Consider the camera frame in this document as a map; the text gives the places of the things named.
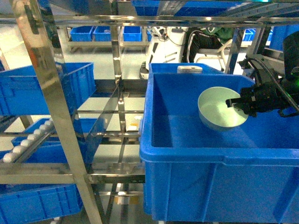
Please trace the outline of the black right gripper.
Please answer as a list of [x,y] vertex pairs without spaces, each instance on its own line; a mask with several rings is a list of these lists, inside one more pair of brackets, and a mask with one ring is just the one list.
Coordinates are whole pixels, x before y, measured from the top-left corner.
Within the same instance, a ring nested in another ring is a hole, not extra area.
[[240,97],[227,99],[225,101],[227,107],[241,109],[245,114],[253,117],[256,117],[258,112],[287,108],[287,101],[282,97],[276,85],[272,83],[241,88]]

